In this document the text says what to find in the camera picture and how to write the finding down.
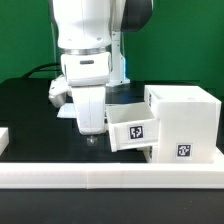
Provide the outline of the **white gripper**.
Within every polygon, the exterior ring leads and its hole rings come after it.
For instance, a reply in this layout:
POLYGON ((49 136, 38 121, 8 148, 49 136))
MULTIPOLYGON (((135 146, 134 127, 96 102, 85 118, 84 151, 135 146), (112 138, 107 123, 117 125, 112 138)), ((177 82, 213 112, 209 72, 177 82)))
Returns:
POLYGON ((79 132, 83 135, 103 133, 111 54, 63 54, 61 65, 66 83, 71 88, 79 132))

